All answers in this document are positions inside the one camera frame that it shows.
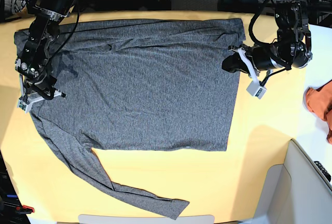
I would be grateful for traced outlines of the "black round arm base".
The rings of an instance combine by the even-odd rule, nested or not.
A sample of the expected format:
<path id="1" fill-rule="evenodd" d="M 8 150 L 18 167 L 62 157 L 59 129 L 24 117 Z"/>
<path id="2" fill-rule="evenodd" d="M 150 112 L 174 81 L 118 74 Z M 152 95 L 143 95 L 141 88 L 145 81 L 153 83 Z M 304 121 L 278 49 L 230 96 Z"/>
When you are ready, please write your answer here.
<path id="1" fill-rule="evenodd" d="M 259 9 L 258 0 L 218 0 L 217 10 L 224 12 L 255 13 Z"/>

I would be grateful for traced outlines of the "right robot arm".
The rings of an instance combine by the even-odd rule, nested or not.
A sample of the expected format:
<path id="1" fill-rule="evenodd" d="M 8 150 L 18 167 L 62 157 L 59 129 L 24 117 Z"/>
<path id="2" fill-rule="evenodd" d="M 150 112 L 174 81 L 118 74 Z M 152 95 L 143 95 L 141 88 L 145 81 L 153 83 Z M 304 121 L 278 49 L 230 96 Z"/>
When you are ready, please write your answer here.
<path id="1" fill-rule="evenodd" d="M 35 16 L 35 20 L 15 61 L 16 71 L 20 74 L 20 106 L 64 95 L 54 88 L 57 80 L 51 75 L 53 57 L 49 54 L 49 45 L 59 37 L 59 24 L 76 3 L 76 0 L 26 1 L 28 12 Z"/>

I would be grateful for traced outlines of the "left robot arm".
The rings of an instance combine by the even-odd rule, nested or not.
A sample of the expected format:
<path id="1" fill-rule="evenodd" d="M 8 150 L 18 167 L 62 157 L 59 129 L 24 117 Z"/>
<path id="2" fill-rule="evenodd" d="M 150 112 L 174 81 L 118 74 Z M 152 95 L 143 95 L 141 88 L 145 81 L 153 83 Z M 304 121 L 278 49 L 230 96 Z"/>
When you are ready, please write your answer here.
<path id="1" fill-rule="evenodd" d="M 274 19 L 278 30 L 276 40 L 266 43 L 256 38 L 254 24 L 269 3 L 274 8 Z M 312 58 L 308 7 L 307 0 L 263 1 L 248 26 L 248 33 L 254 45 L 240 46 L 255 75 L 278 68 L 281 70 L 302 68 L 308 64 Z"/>

